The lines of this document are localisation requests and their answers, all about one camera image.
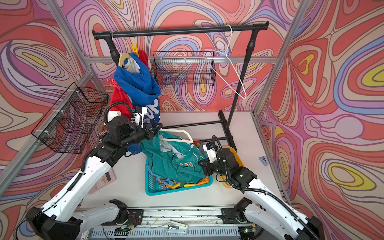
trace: clothing rack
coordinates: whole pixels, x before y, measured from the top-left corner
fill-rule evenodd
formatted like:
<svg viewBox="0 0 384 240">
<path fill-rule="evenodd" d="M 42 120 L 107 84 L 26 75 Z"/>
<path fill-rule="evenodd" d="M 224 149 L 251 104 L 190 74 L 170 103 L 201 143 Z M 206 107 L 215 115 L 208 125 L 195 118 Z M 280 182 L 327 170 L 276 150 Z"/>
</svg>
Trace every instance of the clothing rack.
<svg viewBox="0 0 384 240">
<path fill-rule="evenodd" d="M 262 30 L 268 29 L 269 22 L 265 23 L 259 23 L 259 24 L 252 24 L 252 25 L 242 25 L 242 26 L 231 26 L 232 31 L 252 31 L 251 37 L 248 42 L 247 51 L 245 53 L 244 57 L 244 64 L 243 68 L 240 74 L 240 79 L 236 92 L 239 94 L 242 86 L 242 81 L 244 80 L 245 72 L 248 68 L 248 63 L 251 59 L 252 52 L 255 49 L 255 42 L 257 33 Z M 93 37 L 96 40 L 104 39 L 109 47 L 109 50 L 111 52 L 111 57 L 113 61 L 118 66 L 120 53 L 117 50 L 115 43 L 113 42 L 112 38 L 126 38 L 126 37 L 137 37 L 137 36 L 157 36 L 157 35 L 175 35 L 175 34 L 191 34 L 191 33 L 211 33 L 211 32 L 223 32 L 223 31 L 231 31 L 230 27 L 228 26 L 215 26 L 215 27 L 203 27 L 203 28 L 177 28 L 177 29 L 156 29 L 156 30 L 140 30 L 140 31 L 104 31 L 104 32 L 95 32 L 92 30 Z M 200 126 L 200 125 L 208 125 L 208 124 L 221 124 L 224 130 L 225 137 L 219 137 L 218 139 L 221 140 L 227 140 L 229 146 L 233 147 L 235 150 L 237 150 L 235 142 L 233 141 L 233 137 L 231 134 L 231 131 L 229 130 L 229 125 L 231 124 L 233 112 L 236 107 L 238 95 L 235 94 L 235 97 L 233 98 L 233 103 L 231 107 L 231 112 L 228 117 L 228 121 L 224 117 L 223 111 L 218 112 L 219 121 L 210 121 L 210 122 L 199 122 L 199 123 L 192 123 L 192 124 L 181 124 L 181 125 L 174 125 L 174 126 L 166 126 L 163 127 L 163 129 L 169 129 L 169 128 L 180 128 L 180 127 L 191 127 L 191 126 Z M 202 142 L 209 142 L 211 139 L 203 139 Z"/>
</svg>

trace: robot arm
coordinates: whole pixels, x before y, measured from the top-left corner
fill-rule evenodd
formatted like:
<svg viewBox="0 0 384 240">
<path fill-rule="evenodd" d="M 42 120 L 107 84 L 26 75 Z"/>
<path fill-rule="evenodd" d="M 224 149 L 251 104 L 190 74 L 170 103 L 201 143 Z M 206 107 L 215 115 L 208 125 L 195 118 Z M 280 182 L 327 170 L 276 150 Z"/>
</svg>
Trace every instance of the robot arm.
<svg viewBox="0 0 384 240">
<path fill-rule="evenodd" d="M 106 109 L 104 120 L 114 106 L 116 104 Z M 153 139 L 162 127 L 161 123 L 143 123 L 145 108 L 140 108 L 135 114 L 128 109 L 139 126 L 126 116 L 116 116 L 106 122 L 108 134 L 85 155 L 80 171 L 41 209 L 34 207 L 28 211 L 26 218 L 39 237 L 44 240 L 72 240 L 79 233 L 105 222 L 125 223 L 128 218 L 127 205 L 116 199 L 96 209 L 81 213 L 74 211 L 95 183 L 126 153 L 127 147 L 144 139 Z"/>
<path fill-rule="evenodd" d="M 239 166 L 234 154 L 228 148 L 222 148 L 216 136 L 212 142 L 203 146 L 209 159 L 199 161 L 204 174 L 213 173 L 226 177 L 227 183 L 242 191 L 247 198 L 243 198 L 235 207 L 238 221 L 250 221 L 268 230 L 278 239 L 314 239 L 319 240 L 321 222 L 312 217 L 309 219 L 283 202 L 272 193 L 265 184 L 248 168 Z M 254 203 L 258 202 L 267 210 L 261 211 Z"/>
</svg>

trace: teal clothing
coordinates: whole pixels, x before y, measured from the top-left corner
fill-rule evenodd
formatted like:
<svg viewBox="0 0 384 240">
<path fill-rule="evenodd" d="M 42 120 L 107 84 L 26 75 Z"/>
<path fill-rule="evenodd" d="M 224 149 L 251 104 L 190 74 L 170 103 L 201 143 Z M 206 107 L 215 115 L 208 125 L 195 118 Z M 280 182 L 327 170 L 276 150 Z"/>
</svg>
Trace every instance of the teal clothing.
<svg viewBox="0 0 384 240">
<path fill-rule="evenodd" d="M 152 140 L 141 141 L 148 166 L 154 174 L 176 182 L 194 184 L 205 178 L 197 161 L 208 158 L 206 153 L 192 143 L 160 141 L 161 137 L 180 139 L 167 132 L 158 132 Z"/>
</svg>

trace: black wire basket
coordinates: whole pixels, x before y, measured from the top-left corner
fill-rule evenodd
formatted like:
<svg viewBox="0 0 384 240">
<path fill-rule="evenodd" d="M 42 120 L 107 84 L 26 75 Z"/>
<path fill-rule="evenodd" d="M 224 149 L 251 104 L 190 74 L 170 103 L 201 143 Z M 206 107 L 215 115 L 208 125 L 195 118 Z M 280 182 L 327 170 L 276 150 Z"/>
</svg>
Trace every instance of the black wire basket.
<svg viewBox="0 0 384 240">
<path fill-rule="evenodd" d="M 108 101 L 106 93 L 94 88 L 77 87 L 45 129 L 39 131 L 39 135 L 34 129 L 32 135 L 54 152 L 80 154 Z"/>
<path fill-rule="evenodd" d="M 154 51 L 153 57 L 151 74 L 160 86 L 215 85 L 212 51 Z"/>
</svg>

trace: blue laundry basket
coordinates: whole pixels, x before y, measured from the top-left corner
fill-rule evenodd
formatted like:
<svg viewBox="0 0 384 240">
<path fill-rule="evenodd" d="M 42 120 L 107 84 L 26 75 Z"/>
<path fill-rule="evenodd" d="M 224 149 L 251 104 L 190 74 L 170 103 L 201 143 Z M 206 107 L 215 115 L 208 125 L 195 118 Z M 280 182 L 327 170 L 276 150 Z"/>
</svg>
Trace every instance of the blue laundry basket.
<svg viewBox="0 0 384 240">
<path fill-rule="evenodd" d="M 213 182 L 213 178 L 212 178 L 212 176 L 210 176 L 209 177 L 209 183 L 197 185 L 197 186 L 193 186 L 193 187 L 183 187 L 183 188 L 179 188 L 179 189 L 171 189 L 169 187 L 159 186 L 155 177 L 152 175 L 149 175 L 148 169 L 145 168 L 145 186 L 146 186 L 145 192 L 148 196 L 156 196 L 156 195 L 166 194 L 166 193 L 171 193 L 171 192 L 180 192 L 180 191 L 189 190 L 189 189 L 196 189 L 196 188 L 200 188 L 200 187 L 208 187 L 208 186 L 211 186 L 212 182 Z"/>
</svg>

